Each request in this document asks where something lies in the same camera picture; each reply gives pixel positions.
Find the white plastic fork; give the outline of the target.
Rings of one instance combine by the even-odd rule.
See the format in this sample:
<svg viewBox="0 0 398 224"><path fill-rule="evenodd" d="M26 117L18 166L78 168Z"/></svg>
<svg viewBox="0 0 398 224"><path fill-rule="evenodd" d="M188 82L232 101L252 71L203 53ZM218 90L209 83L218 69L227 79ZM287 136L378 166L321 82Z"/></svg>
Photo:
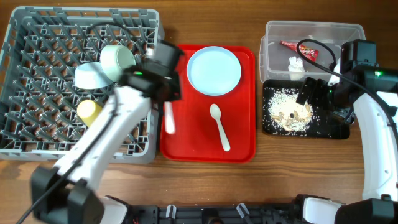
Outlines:
<svg viewBox="0 0 398 224"><path fill-rule="evenodd" d="M168 134L175 134L175 120L171 102L164 103L165 131Z"/></svg>

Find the red snack wrapper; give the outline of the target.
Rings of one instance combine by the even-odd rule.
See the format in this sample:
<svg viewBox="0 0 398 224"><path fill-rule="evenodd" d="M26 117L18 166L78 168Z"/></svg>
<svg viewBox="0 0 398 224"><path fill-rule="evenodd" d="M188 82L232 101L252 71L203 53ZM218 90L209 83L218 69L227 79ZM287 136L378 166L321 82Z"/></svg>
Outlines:
<svg viewBox="0 0 398 224"><path fill-rule="evenodd" d="M291 49L295 52L298 52L297 42L286 42L286 41L281 40L279 42L279 44L281 44L285 47L288 47L289 49ZM319 51L317 49L313 49L313 48L307 47L305 45L300 45L299 50L306 58L308 58L309 60L311 60L313 62L315 62L318 58Z"/></svg>

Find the green bowl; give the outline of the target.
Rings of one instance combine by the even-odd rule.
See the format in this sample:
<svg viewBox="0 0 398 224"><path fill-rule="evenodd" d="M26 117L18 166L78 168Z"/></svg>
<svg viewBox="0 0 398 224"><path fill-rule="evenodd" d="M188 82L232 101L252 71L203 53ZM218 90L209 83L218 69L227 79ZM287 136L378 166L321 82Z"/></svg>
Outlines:
<svg viewBox="0 0 398 224"><path fill-rule="evenodd" d="M136 64L133 53L123 45L107 45L100 53L100 64L105 75L118 82L124 69Z"/></svg>

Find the white tissue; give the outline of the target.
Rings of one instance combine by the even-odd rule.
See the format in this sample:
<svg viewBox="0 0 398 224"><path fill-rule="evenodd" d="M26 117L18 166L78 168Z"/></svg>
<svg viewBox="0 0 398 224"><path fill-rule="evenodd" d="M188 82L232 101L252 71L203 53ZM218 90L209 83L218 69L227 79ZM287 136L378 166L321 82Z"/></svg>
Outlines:
<svg viewBox="0 0 398 224"><path fill-rule="evenodd" d="M290 72L305 72L303 60L296 56L289 58L288 71Z"/></svg>

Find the rice and food scraps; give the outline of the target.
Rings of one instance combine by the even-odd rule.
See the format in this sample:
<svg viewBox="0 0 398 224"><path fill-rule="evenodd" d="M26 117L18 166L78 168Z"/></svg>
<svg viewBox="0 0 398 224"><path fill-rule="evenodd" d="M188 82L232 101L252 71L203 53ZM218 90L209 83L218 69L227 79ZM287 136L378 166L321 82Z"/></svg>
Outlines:
<svg viewBox="0 0 398 224"><path fill-rule="evenodd" d="M298 93L294 89L282 88L275 90L266 104L270 114L270 122L277 131L305 132L310 128L315 116L311 104L303 105L296 102Z"/></svg>

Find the white plastic spoon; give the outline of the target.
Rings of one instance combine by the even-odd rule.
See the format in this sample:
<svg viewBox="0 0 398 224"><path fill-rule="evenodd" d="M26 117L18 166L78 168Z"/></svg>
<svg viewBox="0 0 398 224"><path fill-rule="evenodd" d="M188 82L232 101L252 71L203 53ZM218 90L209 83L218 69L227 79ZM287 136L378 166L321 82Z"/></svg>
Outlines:
<svg viewBox="0 0 398 224"><path fill-rule="evenodd" d="M221 110L218 107L217 104L212 104L210 106L210 114L211 117L216 121L217 126L218 126L218 130L219 130L219 134L220 134L220 139L221 139L221 145L223 147L223 150L228 152L231 150L231 146L229 144L227 135L224 131L223 125L221 123Z"/></svg>

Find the light blue bowl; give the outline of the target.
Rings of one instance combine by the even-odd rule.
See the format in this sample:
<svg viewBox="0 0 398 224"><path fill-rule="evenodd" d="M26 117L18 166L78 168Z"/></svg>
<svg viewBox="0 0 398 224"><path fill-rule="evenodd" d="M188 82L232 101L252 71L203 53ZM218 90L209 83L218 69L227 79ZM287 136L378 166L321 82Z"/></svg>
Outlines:
<svg viewBox="0 0 398 224"><path fill-rule="evenodd" d="M74 85L85 90L104 88L113 84L99 62L84 63L75 69Z"/></svg>

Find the yellow plastic cup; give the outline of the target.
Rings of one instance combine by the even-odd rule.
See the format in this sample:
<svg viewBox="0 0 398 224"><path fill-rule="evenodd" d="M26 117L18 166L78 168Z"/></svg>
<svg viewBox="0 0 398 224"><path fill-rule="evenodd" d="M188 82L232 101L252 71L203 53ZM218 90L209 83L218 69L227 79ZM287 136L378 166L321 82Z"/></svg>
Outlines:
<svg viewBox="0 0 398 224"><path fill-rule="evenodd" d="M94 120L99 116L102 111L102 107L94 102L93 100L83 100L76 109L78 117L83 123L90 127Z"/></svg>

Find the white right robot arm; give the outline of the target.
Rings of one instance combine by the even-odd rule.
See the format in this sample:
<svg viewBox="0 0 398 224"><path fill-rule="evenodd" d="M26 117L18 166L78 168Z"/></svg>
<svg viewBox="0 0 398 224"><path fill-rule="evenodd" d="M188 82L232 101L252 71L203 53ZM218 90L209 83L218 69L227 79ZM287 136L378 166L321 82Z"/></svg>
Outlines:
<svg viewBox="0 0 398 224"><path fill-rule="evenodd" d="M359 123L364 158L362 199L351 204L302 196L300 217L308 223L397 223L397 70L382 68L376 44L356 39L341 47L341 58L324 67L338 77L329 85L307 78L297 103L325 110L350 108Z"/></svg>

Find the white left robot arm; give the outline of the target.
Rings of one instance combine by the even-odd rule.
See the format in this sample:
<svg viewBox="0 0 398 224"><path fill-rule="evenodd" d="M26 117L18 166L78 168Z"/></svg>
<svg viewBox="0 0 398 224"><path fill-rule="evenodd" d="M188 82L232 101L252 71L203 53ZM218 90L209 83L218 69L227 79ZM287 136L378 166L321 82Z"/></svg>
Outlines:
<svg viewBox="0 0 398 224"><path fill-rule="evenodd" d="M181 98L177 65L183 50L164 40L150 55L116 72L117 87L93 124L52 168L32 173L30 214L45 223L138 223L132 205L96 191L115 152L154 105Z"/></svg>

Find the grey dishwasher rack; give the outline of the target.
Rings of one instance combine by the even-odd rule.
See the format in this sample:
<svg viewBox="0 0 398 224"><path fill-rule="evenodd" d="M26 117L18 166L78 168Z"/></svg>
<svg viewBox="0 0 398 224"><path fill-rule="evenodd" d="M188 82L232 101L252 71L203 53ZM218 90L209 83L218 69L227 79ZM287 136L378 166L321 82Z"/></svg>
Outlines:
<svg viewBox="0 0 398 224"><path fill-rule="evenodd" d="M112 91L77 88L77 66L98 62L109 44L139 56L164 36L154 9L15 8L1 48L1 159L64 156L87 129L77 106L83 100L103 106Z"/></svg>

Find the light blue plate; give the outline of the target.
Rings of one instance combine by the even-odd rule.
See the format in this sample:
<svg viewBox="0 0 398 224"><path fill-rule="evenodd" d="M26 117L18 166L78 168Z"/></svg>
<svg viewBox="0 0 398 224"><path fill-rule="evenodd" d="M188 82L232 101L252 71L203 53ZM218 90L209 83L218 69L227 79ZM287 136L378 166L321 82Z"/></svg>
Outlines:
<svg viewBox="0 0 398 224"><path fill-rule="evenodd" d="M237 56L230 50L210 46L190 57L186 74L196 91L208 96L221 96L237 87L242 68Z"/></svg>

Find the black plastic bin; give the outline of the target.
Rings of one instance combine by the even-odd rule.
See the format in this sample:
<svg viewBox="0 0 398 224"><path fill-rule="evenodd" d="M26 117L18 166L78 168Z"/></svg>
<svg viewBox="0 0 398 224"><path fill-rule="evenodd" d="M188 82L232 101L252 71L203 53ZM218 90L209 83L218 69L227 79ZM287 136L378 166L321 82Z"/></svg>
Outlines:
<svg viewBox="0 0 398 224"><path fill-rule="evenodd" d="M266 111L265 107L270 97L275 90L282 88L294 89L299 93L302 87L300 81L288 80L266 80L262 84L262 129L267 134L283 135L283 136L300 136L300 137L313 137L313 138L330 138L330 139L346 139L350 135L349 125L341 124L337 120L329 117L322 109L315 109L314 120L310 128L305 132L277 131L276 128L271 126L270 114Z"/></svg>

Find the red plastic tray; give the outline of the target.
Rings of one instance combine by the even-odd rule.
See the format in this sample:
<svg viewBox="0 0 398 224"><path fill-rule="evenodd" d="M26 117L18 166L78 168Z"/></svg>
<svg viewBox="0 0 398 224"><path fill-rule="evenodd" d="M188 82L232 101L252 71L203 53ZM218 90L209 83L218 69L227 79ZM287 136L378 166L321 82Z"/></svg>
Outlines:
<svg viewBox="0 0 398 224"><path fill-rule="evenodd" d="M255 56L242 46L229 46L241 64L241 79L236 88L223 96L206 96L192 87L187 78L187 63L202 45L181 44L185 53L178 66L182 99L172 102L176 132L160 134L160 151L168 159L195 162L245 163L256 153ZM231 149L223 150L210 106L221 110L221 123Z"/></svg>

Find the clear plastic bin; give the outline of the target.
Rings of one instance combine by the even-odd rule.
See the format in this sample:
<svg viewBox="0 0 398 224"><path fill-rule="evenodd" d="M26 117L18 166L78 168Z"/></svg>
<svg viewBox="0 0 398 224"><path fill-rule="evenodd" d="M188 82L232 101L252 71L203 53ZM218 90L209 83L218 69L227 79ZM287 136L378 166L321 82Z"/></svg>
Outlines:
<svg viewBox="0 0 398 224"><path fill-rule="evenodd" d="M259 50L259 70L262 82L272 80L304 80L307 77L328 81L329 73L320 70L306 61L304 73L288 70L289 58L299 57L294 50L280 44L281 41L297 43L303 39L313 39L332 49L340 58L341 46L356 39L366 38L359 24L307 21L269 21Z"/></svg>

